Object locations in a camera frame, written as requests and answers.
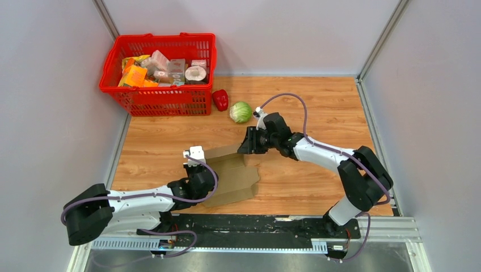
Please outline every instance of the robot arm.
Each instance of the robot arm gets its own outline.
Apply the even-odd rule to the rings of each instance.
[[[205,162],[204,152],[200,146],[191,147],[184,151],[183,155]],[[106,190],[104,184],[91,186],[64,206],[65,210],[72,203],[86,201],[85,204],[73,207],[65,214],[69,244],[85,244],[102,234],[116,231],[138,229],[170,231],[171,225],[167,223],[168,217],[171,216],[170,212],[189,208],[198,202],[185,202],[168,196],[202,199],[214,188],[214,177],[203,165],[188,159],[184,163],[184,169],[187,177],[154,189],[123,192]],[[106,199],[88,201],[93,197]]]
[[[370,148],[361,146],[353,150],[318,142],[311,137],[308,140],[302,133],[292,133],[277,112],[266,114],[257,108],[254,116],[258,125],[247,128],[238,153],[264,154],[275,148],[284,157],[317,164],[340,176],[346,195],[323,217],[330,235],[335,236],[343,230],[343,226],[360,212],[369,211],[384,195],[382,189],[368,175],[362,174],[346,154],[362,162],[386,190],[393,186],[391,177]]]

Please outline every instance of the cardboard sheet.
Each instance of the cardboard sheet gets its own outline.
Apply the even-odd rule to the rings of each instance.
[[[240,144],[204,151],[207,164],[219,175],[216,193],[202,204],[214,207],[253,198],[258,192],[258,169],[246,166],[244,155],[237,154]]]

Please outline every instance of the green cabbage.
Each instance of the green cabbage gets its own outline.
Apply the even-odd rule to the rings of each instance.
[[[252,116],[252,109],[249,104],[245,102],[237,102],[232,107],[230,107],[229,112],[230,118],[236,123],[245,123],[249,121]]]

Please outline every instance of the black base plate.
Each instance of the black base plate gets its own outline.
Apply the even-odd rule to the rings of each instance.
[[[173,221],[180,231],[191,230],[197,233],[196,247],[302,249],[312,248],[312,238],[347,238],[345,231],[335,237],[326,234],[321,218],[180,214],[173,216]],[[357,220],[351,219],[346,228],[352,239],[361,237]],[[192,235],[179,235],[175,245],[186,247],[191,242]]]

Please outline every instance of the red basket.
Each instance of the red basket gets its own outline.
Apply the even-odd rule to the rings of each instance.
[[[127,57],[152,54],[159,50],[168,59],[207,60],[205,85],[170,87],[117,87],[122,77],[121,62]],[[100,90],[112,96],[132,116],[209,115],[216,67],[216,37],[211,33],[178,36],[122,35],[108,53]]]

